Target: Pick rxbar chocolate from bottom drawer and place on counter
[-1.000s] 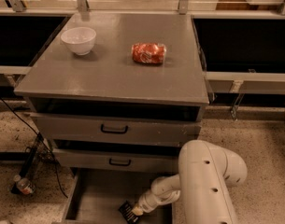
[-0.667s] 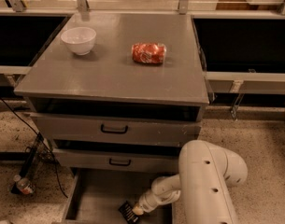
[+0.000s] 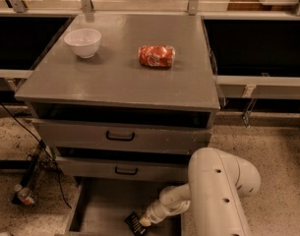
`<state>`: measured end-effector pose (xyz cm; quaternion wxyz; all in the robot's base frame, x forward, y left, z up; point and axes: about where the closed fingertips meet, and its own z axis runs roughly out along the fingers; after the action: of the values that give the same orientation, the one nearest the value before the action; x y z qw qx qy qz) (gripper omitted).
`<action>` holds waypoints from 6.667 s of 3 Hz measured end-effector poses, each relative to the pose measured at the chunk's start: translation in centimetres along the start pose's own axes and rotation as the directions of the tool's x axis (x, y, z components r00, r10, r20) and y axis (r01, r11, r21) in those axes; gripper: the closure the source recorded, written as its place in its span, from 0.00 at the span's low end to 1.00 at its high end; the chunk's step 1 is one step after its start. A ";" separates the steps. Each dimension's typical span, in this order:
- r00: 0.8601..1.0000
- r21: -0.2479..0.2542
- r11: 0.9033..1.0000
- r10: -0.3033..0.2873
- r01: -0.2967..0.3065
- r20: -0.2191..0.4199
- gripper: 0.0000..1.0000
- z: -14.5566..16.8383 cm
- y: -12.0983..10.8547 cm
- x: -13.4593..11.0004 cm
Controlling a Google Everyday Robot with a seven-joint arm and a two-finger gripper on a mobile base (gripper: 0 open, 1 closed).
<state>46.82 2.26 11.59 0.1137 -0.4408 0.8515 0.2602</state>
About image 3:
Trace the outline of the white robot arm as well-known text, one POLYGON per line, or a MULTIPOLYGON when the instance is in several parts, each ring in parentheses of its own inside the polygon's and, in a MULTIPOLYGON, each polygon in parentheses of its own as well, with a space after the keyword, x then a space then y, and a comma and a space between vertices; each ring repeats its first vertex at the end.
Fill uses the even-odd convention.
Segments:
POLYGON ((260 173, 251 162, 217 148, 200 148, 190 158, 188 182, 164 188, 140 223, 151 226, 190 210, 197 236, 251 236, 240 199, 255 195, 260 186, 260 173))

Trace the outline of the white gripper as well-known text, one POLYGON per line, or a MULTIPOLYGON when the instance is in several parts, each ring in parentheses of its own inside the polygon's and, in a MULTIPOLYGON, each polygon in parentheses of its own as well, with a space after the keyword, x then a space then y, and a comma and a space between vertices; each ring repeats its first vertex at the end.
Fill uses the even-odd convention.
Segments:
POLYGON ((156 200, 149 205, 145 214, 139 222, 144 227, 150 227, 152 224, 158 224, 168 216, 174 216, 187 211, 190 207, 189 201, 177 202, 171 206, 165 206, 161 201, 156 200))

